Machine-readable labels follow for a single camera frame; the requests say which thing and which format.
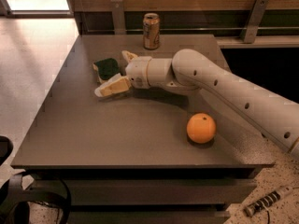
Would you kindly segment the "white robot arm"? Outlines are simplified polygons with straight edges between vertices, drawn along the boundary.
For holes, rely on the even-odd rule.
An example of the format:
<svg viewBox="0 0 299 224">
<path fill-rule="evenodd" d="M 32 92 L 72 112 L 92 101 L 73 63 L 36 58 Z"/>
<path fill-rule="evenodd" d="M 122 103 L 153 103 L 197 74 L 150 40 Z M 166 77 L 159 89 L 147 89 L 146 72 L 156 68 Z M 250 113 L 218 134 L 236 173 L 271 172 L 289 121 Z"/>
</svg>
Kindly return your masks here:
<svg viewBox="0 0 299 224">
<path fill-rule="evenodd" d="M 241 78 L 193 49 L 181 49 L 171 58 L 122 53 L 125 74 L 113 75 L 94 93 L 106 98 L 130 88 L 161 88 L 175 94 L 209 91 L 230 106 L 282 150 L 299 158 L 299 104 Z"/>
</svg>

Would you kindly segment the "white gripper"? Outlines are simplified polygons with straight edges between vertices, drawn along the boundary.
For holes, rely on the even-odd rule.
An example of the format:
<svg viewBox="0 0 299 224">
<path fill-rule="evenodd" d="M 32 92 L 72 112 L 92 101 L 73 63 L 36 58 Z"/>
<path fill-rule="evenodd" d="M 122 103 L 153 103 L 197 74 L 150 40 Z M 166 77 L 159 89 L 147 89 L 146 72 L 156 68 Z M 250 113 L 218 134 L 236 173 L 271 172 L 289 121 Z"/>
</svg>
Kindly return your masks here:
<svg viewBox="0 0 299 224">
<path fill-rule="evenodd" d="M 131 84 L 136 89 L 148 89 L 150 87 L 148 82 L 148 66 L 151 57 L 137 57 L 136 54 L 128 50 L 123 50 L 121 54 L 123 59 L 128 62 L 128 65 L 125 68 L 127 76 L 122 76 L 118 73 L 108 81 L 101 84 L 94 90 L 94 94 L 97 97 L 103 98 L 129 91 Z"/>
</svg>

